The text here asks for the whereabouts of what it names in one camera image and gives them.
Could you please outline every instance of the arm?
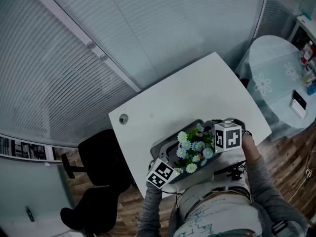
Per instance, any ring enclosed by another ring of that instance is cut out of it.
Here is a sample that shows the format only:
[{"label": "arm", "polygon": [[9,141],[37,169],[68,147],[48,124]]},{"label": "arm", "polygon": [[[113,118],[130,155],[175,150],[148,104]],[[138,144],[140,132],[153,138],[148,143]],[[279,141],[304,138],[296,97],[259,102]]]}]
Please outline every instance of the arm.
[{"label": "arm", "polygon": [[159,222],[159,205],[162,198],[162,191],[147,182],[147,191],[143,203],[143,211],[139,217],[137,235],[138,237],[158,237]]},{"label": "arm", "polygon": [[244,134],[242,138],[242,149],[247,160],[248,179],[253,200],[265,209],[273,222],[294,221],[305,231],[307,223],[304,216],[285,202],[280,193],[273,187],[265,162],[252,137],[248,134]]}]

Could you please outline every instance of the black office chair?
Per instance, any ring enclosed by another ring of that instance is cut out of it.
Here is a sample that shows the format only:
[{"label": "black office chair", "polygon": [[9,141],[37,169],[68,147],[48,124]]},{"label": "black office chair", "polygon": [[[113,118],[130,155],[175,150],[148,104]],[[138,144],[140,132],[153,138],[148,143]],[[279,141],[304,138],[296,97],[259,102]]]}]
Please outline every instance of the black office chair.
[{"label": "black office chair", "polygon": [[88,235],[107,233],[117,219],[118,197],[111,187],[88,189],[74,210],[60,211],[61,220],[67,227]]},{"label": "black office chair", "polygon": [[112,129],[102,131],[81,142],[78,150],[83,167],[70,166],[67,156],[62,155],[62,162],[69,178],[75,178],[74,172],[86,172],[94,185],[109,185],[119,193],[126,191],[133,183]]}]

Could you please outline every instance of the gray sleeve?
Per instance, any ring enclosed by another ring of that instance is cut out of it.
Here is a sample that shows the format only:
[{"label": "gray sleeve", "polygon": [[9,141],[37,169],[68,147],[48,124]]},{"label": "gray sleeve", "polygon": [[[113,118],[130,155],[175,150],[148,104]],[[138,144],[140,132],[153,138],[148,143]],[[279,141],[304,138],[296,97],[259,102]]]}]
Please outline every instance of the gray sleeve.
[{"label": "gray sleeve", "polygon": [[305,232],[308,228],[305,217],[284,201],[273,187],[271,176],[262,157],[247,166],[248,179],[253,200],[260,204],[273,222],[294,221]]},{"label": "gray sleeve", "polygon": [[143,203],[143,211],[139,217],[137,236],[159,237],[159,205],[162,191],[147,182],[147,191]]}]

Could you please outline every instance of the smartphone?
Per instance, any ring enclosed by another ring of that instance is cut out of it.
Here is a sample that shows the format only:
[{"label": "smartphone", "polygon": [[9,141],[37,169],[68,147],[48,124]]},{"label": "smartphone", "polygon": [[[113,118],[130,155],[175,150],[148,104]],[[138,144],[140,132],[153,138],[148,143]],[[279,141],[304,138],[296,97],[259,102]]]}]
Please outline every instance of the smartphone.
[{"label": "smartphone", "polygon": [[299,93],[297,93],[296,90],[293,90],[292,99],[295,99],[303,107],[304,110],[306,109],[305,100],[301,97]]}]

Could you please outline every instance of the window blinds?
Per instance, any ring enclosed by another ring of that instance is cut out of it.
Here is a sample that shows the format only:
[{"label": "window blinds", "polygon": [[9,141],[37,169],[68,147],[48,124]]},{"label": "window blinds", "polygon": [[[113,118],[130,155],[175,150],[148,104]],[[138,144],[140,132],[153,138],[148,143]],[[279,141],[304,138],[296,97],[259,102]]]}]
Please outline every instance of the window blinds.
[{"label": "window blinds", "polygon": [[275,35],[287,39],[303,0],[267,0],[256,38]]},{"label": "window blinds", "polygon": [[263,0],[56,0],[142,88],[216,51],[231,68]]},{"label": "window blinds", "polygon": [[0,0],[0,134],[75,147],[135,95],[38,0]]}]

